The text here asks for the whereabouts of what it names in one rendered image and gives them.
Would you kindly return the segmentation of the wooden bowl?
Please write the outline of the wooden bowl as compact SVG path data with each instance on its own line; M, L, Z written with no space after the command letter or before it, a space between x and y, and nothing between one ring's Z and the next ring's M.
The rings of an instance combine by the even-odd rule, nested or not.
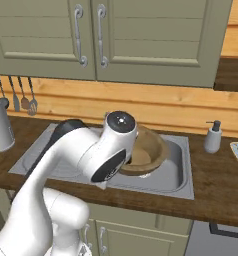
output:
M170 149L165 140L158 133L139 125L131 159L121 167L120 173L144 175L157 169L169 157Z

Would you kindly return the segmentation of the steel sink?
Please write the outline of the steel sink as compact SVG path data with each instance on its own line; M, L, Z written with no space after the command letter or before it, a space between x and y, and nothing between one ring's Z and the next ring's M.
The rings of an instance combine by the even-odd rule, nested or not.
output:
M25 175L49 141L55 123L51 123L30 148L9 170L10 174ZM107 186L122 190L149 194L165 195L193 200L189 140L185 136L160 134L170 149L170 156L150 174L127 176L117 173L108 181Z

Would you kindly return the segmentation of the olive panel under sink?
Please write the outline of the olive panel under sink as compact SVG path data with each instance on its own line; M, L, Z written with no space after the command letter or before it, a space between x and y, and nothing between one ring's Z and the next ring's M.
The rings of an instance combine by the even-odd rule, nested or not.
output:
M179 217L141 212L118 207L88 204L90 216L96 220L119 223L166 233L189 235L193 221Z

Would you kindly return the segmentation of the olive upper cupboard door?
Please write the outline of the olive upper cupboard door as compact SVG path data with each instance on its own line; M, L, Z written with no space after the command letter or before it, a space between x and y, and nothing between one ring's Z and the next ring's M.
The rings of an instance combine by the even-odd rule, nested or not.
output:
M211 88L233 0L91 0L101 81ZM101 21L100 65L97 7Z
M76 47L75 6L79 19L82 67ZM0 75L93 80L90 0L0 0Z

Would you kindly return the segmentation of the olive cupboard door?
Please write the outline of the olive cupboard door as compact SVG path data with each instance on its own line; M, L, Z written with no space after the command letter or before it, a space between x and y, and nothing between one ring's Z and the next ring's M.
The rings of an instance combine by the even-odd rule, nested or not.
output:
M82 67L76 47L75 6L79 19ZM0 0L0 75L93 80L90 0Z
M211 88L233 0L91 0L101 81ZM100 65L97 7L101 21Z
M101 256L184 256L188 241L186 235L137 228L124 224L96 221L106 228L103 243L107 252Z
M90 229L88 231L88 242L92 243L92 249L91 249L92 256L97 256L95 222L94 222L93 219L89 219L87 223L90 225ZM84 229L85 229L85 226L81 229L80 234L81 234L82 241L85 243L85 241L84 241Z

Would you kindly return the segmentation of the olive lower cupboard door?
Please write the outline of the olive lower cupboard door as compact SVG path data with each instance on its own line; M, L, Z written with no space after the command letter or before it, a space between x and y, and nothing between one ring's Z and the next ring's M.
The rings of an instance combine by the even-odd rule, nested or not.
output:
M88 231L88 242L92 243L92 249L91 249L92 256L97 256L95 222L94 222L93 219L89 219L87 223L90 225L90 229ZM85 243L85 241L84 241L84 229L85 229L85 226L81 229L80 234L81 234L82 241Z
M103 243L107 252L101 256L184 256L188 241L186 235L137 228L124 224L96 221L106 228Z

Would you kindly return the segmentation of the hanging slotted grey turner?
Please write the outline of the hanging slotted grey turner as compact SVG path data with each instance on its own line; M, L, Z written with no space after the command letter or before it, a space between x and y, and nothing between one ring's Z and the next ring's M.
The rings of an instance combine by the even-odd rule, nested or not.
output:
M28 109L27 113L30 116L34 116L37 113L38 103L37 103L37 100L35 99L35 94L33 91L33 85L32 85L31 78L28 78L28 83L29 83L29 87L31 90L31 94L32 94L32 100L29 102L29 109Z

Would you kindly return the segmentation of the grey soap dispenser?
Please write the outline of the grey soap dispenser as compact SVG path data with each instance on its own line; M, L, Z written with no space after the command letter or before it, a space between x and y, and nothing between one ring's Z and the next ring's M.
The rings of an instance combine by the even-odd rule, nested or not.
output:
M204 149L210 154L219 151L222 137L221 122L219 120L212 121L213 126L208 129Z

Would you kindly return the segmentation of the hanging brown spoon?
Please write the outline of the hanging brown spoon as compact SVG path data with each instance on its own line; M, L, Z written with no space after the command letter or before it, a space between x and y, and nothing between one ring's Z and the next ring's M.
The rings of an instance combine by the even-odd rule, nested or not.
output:
M18 79L19 86L20 86L20 88L22 89L22 88L23 88L23 85L22 85L21 77L18 76L17 79ZM23 109L28 110L28 109L29 109L29 106L30 106L30 102L29 102L29 100L25 97L25 93L24 93L24 90L23 90L23 89L21 90L21 92L22 92L21 106L22 106Z

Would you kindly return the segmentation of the hanging grey spatula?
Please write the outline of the hanging grey spatula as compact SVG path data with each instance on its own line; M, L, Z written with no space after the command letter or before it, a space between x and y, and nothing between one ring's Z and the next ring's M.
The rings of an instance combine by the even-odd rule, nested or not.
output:
M14 105L14 110L15 112L20 112L20 103L19 103L19 99L16 95L16 92L15 92L15 88L14 88L14 84L13 84L13 81L12 81L12 78L11 76L8 76L8 79L9 79L9 83L10 83L10 86L12 88L12 91L13 91L13 105Z

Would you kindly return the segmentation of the hanging dark ladle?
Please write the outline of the hanging dark ladle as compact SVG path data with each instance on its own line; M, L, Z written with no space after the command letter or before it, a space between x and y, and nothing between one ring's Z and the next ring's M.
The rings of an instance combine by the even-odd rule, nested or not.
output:
M5 97L5 93L4 93L4 90L3 90L3 85L2 85L1 79L0 79L0 89L1 89L1 92L2 92L2 97L0 98L0 102L5 108L8 108L9 107L9 100Z

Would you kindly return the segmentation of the grey dishwasher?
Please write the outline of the grey dishwasher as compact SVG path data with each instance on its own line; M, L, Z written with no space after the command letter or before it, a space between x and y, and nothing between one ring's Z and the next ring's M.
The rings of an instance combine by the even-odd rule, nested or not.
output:
M185 256L238 256L238 227L194 221Z

